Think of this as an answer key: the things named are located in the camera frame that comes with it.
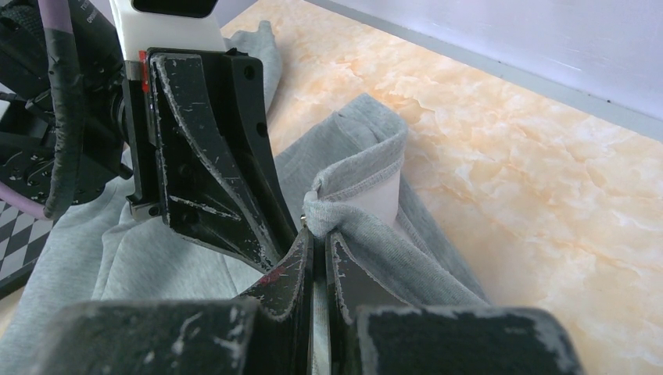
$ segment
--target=beige marble surface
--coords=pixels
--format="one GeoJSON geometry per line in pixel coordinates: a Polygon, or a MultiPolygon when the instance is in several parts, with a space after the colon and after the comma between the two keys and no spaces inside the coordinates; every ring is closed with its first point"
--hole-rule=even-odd
{"type": "Polygon", "coordinates": [[[550,310],[589,373],[663,373],[663,145],[302,0],[260,0],[280,152],[362,92],[410,125],[404,173],[500,305],[550,310]]]}

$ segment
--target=white robot part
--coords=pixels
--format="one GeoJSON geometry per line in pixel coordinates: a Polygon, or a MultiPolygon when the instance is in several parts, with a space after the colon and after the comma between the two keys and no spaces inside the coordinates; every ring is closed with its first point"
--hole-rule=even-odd
{"type": "Polygon", "coordinates": [[[125,61],[139,62],[139,52],[149,48],[226,50],[213,14],[189,18],[140,12],[132,0],[111,0],[110,5],[125,61]]]}

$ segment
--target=black cable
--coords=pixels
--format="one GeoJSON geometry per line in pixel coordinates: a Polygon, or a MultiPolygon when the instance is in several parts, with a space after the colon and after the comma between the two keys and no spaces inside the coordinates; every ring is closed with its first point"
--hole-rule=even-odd
{"type": "Polygon", "coordinates": [[[85,96],[68,1],[38,0],[38,3],[44,24],[48,80],[56,115],[55,161],[44,216],[57,219],[71,206],[76,191],[85,124],[85,96]]]}

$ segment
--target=gray cloth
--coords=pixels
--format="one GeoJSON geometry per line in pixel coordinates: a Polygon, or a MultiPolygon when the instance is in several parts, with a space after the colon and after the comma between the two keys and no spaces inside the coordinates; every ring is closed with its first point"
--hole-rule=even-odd
{"type": "MultiPolygon", "coordinates": [[[[251,42],[250,34],[240,35],[238,40],[268,50],[251,42]]],[[[259,56],[272,74],[277,70],[271,63],[280,62],[274,53],[259,56]]],[[[485,305],[478,282],[400,177],[406,137],[406,124],[367,95],[329,116],[275,160],[292,217],[298,223],[306,213],[320,237],[340,229],[357,262],[404,301],[485,305]]],[[[73,207],[57,223],[0,340],[0,374],[24,368],[48,319],[71,303],[226,299],[261,276],[236,259],[180,239],[161,220],[135,222],[125,200],[132,189],[131,180],[114,180],[100,198],[73,207]]],[[[314,350],[324,351],[324,340],[316,337],[314,350]]]]}

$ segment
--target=purple cable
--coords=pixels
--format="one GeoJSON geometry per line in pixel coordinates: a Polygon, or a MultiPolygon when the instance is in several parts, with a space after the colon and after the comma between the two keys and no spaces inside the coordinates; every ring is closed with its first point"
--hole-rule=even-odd
{"type": "Polygon", "coordinates": [[[43,205],[23,197],[2,182],[0,182],[0,199],[16,207],[19,211],[34,216],[36,219],[46,220],[43,205]]]}
{"type": "Polygon", "coordinates": [[[67,0],[38,0],[38,3],[44,28],[73,34],[67,0]]]}

